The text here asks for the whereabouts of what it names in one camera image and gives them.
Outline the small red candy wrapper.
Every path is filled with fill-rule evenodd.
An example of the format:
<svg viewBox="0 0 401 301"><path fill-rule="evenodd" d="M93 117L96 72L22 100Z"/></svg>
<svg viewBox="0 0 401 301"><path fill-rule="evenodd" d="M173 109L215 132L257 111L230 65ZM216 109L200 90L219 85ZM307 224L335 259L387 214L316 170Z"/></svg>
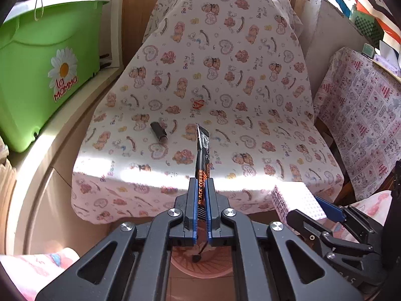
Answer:
<svg viewBox="0 0 401 301"><path fill-rule="evenodd" d="M205 105L206 102L203 99L191 99L192 102L192 109L201 110Z"/></svg>

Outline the black coffee sachet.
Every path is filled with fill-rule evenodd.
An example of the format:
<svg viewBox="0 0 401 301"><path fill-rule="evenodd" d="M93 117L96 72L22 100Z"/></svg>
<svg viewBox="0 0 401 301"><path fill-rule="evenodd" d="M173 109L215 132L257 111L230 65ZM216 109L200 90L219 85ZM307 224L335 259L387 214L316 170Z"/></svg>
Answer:
<svg viewBox="0 0 401 301"><path fill-rule="evenodd" d="M205 190L206 181L210 177L209 169L209 132L200 126L196 125L197 129L197 156L196 156L196 172L195 178L198 180L197 192L197 216L199 220L206 220L205 206Z"/></svg>

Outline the green plastic storage box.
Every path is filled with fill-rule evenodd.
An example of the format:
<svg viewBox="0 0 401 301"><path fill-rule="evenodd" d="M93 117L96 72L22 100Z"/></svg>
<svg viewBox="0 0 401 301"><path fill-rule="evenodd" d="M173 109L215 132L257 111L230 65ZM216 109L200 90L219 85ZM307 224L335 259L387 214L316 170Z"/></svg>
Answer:
<svg viewBox="0 0 401 301"><path fill-rule="evenodd" d="M26 0L1 25L1 137L25 151L100 69L102 8L110 0Z"/></svg>

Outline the stack of papers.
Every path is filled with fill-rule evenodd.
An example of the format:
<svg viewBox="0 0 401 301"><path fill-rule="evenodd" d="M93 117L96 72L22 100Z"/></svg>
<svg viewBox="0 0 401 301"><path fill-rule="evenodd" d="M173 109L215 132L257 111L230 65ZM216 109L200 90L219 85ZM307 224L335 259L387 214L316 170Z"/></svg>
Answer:
<svg viewBox="0 0 401 301"><path fill-rule="evenodd" d="M0 166L0 202L1 202L1 215L7 215L12 198L13 190L16 184L16 169L11 165L8 160L9 149L0 139L1 145L1 166Z"/></svg>

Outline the black lighter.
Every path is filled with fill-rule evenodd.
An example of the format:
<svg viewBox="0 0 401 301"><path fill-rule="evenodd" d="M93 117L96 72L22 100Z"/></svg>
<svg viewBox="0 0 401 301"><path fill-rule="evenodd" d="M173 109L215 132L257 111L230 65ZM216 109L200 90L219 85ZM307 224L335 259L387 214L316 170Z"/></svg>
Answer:
<svg viewBox="0 0 401 301"><path fill-rule="evenodd" d="M161 126L161 124L159 122L152 122L150 126L158 142L166 143L168 140L167 134L165 129Z"/></svg>

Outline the pink mesh waste basket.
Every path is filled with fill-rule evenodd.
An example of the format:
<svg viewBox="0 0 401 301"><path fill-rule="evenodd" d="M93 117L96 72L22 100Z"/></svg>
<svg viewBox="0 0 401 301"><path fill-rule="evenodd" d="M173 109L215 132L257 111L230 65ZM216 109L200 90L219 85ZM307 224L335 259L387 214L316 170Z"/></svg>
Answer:
<svg viewBox="0 0 401 301"><path fill-rule="evenodd" d="M197 279L215 279L232 273L230 247L174 247L171 263L179 271Z"/></svg>

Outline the print pattern cloth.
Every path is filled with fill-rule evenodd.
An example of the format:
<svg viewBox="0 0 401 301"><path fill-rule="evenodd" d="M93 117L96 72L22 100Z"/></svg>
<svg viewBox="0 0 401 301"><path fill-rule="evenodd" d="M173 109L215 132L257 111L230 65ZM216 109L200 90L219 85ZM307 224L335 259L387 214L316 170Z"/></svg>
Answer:
<svg viewBox="0 0 401 301"><path fill-rule="evenodd" d="M374 194L400 160L400 82L344 47L331 58L314 98L357 200Z"/></svg>

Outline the bear print chair cover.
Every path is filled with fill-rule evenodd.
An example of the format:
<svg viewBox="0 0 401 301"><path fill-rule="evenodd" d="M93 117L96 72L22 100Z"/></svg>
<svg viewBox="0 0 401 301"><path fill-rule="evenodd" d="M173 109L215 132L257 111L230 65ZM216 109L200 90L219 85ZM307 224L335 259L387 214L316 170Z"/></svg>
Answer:
<svg viewBox="0 0 401 301"><path fill-rule="evenodd" d="M210 134L215 188L233 208L270 211L273 179L334 201L344 177L314 125L302 30L289 0L157 0L81 144L75 213L104 224L170 209L195 175L197 124ZM206 105L192 109L191 99Z"/></svg>

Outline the pink gingham tissue pack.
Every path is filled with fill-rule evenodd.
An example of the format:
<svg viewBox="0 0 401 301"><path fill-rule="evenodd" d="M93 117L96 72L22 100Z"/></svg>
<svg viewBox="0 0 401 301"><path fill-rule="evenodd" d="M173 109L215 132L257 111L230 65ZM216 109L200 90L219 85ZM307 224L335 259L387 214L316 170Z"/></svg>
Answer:
<svg viewBox="0 0 401 301"><path fill-rule="evenodd" d="M327 220L323 209L303 182L280 181L270 195L275 211L284 224L289 212L295 209L319 223Z"/></svg>

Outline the green checkered box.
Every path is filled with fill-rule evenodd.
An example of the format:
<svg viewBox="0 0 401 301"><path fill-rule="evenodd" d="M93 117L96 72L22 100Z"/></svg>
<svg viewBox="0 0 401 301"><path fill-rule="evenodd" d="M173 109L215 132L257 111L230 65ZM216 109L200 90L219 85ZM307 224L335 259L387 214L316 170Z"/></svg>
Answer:
<svg viewBox="0 0 401 301"><path fill-rule="evenodd" d="M353 6L349 19L374 48L379 48L385 32L374 16L358 11L356 6Z"/></svg>

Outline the pink floral clothing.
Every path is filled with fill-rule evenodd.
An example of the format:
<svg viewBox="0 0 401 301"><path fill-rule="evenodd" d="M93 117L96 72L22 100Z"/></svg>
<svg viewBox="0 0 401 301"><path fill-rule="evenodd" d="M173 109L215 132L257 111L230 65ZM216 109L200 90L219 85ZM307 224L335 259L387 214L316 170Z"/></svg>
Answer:
<svg viewBox="0 0 401 301"><path fill-rule="evenodd" d="M41 289L79 260L71 248L56 253L6 256L1 265L25 300L34 300Z"/></svg>

